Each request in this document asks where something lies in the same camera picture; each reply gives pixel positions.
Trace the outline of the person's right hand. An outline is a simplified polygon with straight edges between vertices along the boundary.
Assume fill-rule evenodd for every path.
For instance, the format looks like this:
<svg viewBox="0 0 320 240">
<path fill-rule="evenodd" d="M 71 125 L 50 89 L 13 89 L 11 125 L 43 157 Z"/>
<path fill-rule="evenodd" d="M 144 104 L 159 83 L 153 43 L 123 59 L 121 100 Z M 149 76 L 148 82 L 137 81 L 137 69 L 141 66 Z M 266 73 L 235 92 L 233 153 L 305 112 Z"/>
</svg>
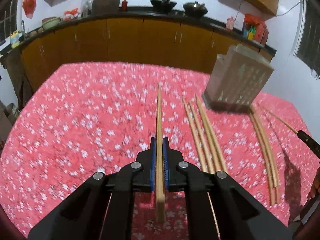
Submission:
<svg viewBox="0 0 320 240">
<path fill-rule="evenodd" d="M 320 187 L 319 175 L 320 175 L 320 167 L 317 169 L 316 176 L 311 185 L 311 189 L 308 194 L 308 200 L 310 200 L 311 198 L 314 198 L 316 196 L 316 193 L 319 193 L 319 187 Z"/>
</svg>

